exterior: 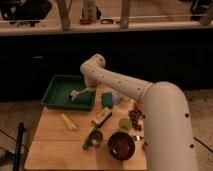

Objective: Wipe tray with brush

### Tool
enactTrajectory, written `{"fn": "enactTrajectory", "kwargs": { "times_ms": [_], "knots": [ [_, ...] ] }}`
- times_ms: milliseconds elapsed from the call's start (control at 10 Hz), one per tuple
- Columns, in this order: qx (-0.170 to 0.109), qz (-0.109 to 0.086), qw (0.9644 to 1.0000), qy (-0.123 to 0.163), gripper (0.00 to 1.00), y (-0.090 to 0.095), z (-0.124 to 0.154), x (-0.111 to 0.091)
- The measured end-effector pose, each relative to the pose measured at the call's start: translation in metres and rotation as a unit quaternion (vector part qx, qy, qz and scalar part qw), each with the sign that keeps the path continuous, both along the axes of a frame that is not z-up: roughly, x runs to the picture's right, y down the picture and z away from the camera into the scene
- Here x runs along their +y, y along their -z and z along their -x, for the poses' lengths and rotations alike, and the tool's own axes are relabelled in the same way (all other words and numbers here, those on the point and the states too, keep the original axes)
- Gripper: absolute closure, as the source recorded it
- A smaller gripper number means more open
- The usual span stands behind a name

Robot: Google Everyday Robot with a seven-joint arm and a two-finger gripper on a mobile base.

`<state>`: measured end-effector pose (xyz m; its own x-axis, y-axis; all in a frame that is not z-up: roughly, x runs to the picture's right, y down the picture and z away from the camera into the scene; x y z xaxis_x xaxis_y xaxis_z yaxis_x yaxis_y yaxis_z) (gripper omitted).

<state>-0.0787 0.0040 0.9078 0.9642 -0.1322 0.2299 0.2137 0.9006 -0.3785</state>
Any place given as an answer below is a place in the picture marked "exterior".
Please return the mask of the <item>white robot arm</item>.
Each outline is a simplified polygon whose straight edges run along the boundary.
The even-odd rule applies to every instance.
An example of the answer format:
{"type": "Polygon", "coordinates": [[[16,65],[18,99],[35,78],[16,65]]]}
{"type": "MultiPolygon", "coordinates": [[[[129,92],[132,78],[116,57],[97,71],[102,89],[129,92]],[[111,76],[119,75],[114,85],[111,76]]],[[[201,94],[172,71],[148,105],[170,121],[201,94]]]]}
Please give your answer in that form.
{"type": "Polygon", "coordinates": [[[152,83],[105,69],[95,54],[80,66],[86,87],[99,83],[143,105],[144,142],[148,171],[199,171],[188,101],[173,83],[152,83]]]}

